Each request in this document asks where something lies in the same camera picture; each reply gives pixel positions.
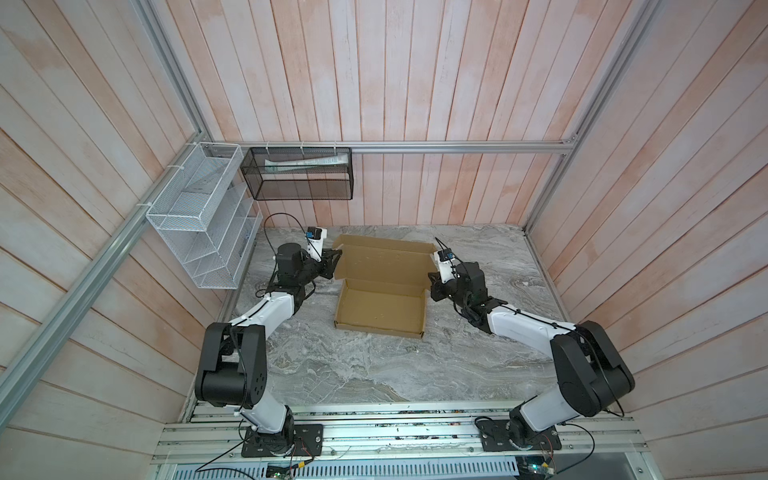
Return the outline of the left green circuit board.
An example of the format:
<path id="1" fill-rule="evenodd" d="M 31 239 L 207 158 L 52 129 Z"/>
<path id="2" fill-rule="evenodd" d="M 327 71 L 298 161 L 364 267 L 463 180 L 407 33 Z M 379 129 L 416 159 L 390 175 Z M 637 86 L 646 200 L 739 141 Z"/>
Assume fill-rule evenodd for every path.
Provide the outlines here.
<path id="1" fill-rule="evenodd" d="M 292 480 L 293 469 L 290 466 L 268 465 L 265 471 L 267 479 Z"/>

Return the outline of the brown cardboard box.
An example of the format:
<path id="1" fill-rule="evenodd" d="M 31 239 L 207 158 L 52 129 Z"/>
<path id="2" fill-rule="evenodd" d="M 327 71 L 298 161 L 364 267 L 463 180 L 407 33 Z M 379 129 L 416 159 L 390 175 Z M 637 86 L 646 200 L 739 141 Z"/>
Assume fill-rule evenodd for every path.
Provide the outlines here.
<path id="1" fill-rule="evenodd" d="M 430 243 L 350 234 L 333 248 L 342 252 L 334 278 L 342 282 L 334 326 L 421 339 L 435 273 Z"/>

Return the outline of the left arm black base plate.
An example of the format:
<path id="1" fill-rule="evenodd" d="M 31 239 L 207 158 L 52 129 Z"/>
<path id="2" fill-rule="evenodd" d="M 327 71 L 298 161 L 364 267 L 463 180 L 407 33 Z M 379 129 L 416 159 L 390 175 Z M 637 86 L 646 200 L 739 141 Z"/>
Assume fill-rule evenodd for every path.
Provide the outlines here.
<path id="1" fill-rule="evenodd" d="M 243 458 L 320 456 L 324 439 L 322 424 L 299 424 L 293 432 L 268 434 L 248 430 L 241 450 Z"/>

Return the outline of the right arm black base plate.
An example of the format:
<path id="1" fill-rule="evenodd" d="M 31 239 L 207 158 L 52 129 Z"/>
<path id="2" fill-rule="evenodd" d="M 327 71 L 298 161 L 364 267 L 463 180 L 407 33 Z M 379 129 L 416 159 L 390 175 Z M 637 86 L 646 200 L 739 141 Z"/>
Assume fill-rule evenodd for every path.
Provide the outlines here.
<path id="1" fill-rule="evenodd" d="M 557 451 L 562 449 L 555 429 L 534 432 L 516 419 L 492 419 L 479 416 L 473 420 L 485 452 Z"/>

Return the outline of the white paper in black basket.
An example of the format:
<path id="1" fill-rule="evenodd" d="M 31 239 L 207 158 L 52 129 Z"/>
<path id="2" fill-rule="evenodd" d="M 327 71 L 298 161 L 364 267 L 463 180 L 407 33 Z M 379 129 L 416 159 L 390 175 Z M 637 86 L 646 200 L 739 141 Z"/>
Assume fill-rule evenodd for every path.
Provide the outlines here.
<path id="1" fill-rule="evenodd" d="M 343 173 L 350 163 L 348 154 L 312 158 L 264 159 L 263 170 L 268 174 L 289 172 Z"/>

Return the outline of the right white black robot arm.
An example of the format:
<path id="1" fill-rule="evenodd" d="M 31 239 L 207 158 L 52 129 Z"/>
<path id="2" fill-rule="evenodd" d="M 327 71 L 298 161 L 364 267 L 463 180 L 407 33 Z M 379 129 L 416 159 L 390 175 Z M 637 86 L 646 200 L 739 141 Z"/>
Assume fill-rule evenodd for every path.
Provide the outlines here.
<path id="1" fill-rule="evenodd" d="M 579 416 L 593 417 L 632 392 L 635 379 L 607 335 L 592 321 L 558 322 L 488 294 L 476 262 L 437 258 L 431 296 L 448 299 L 473 327 L 522 343 L 553 361 L 556 385 L 515 407 L 507 430 L 516 443 Z"/>

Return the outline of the green circuit board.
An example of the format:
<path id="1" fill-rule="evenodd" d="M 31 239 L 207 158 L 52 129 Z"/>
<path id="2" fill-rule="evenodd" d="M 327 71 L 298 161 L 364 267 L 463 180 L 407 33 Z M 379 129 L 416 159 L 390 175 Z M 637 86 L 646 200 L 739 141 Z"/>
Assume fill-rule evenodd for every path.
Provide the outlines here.
<path id="1" fill-rule="evenodd" d="M 517 457 L 516 462 L 519 480 L 547 480 L 554 474 L 554 470 L 546 463 L 531 462 L 527 457 Z"/>
<path id="2" fill-rule="evenodd" d="M 265 471 L 267 479 L 292 480 L 293 469 L 290 466 L 268 465 Z"/>

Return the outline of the aluminium mounting rail frame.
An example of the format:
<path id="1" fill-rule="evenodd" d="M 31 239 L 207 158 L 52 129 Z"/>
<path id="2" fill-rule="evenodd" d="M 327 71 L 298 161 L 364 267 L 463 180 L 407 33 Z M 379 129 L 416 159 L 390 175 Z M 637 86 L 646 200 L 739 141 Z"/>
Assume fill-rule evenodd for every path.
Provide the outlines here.
<path id="1" fill-rule="evenodd" d="M 505 420 L 514 400 L 312 405 L 294 408 L 298 425 L 320 424 L 323 460 L 481 456 L 480 416 Z M 236 448 L 242 428 L 233 413 L 198 403 L 186 423 L 165 426 L 154 464 L 203 463 Z M 633 418 L 599 414 L 557 429 L 563 453 L 646 452 Z"/>

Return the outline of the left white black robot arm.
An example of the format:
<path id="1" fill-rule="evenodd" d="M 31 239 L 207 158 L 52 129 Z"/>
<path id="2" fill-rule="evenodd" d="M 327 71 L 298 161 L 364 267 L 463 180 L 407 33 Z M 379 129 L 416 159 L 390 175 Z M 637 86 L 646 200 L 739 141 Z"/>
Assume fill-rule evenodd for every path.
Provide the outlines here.
<path id="1" fill-rule="evenodd" d="M 196 399 L 233 407 L 259 434 L 291 436 L 292 411 L 267 392 L 267 340 L 299 311 L 318 277 L 334 277 L 341 257 L 340 250 L 324 248 L 320 241 L 310 240 L 305 248 L 281 245 L 261 301 L 233 320 L 207 327 L 194 382 Z"/>

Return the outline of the right green circuit board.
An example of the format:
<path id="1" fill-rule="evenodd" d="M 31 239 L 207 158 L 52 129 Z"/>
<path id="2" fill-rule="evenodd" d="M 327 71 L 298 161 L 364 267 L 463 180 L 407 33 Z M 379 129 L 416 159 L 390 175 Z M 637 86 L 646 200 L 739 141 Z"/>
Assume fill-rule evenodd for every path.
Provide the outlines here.
<path id="1" fill-rule="evenodd" d="M 546 463 L 531 462 L 527 457 L 517 457 L 516 462 L 519 480 L 547 480 L 554 474 L 554 470 Z"/>

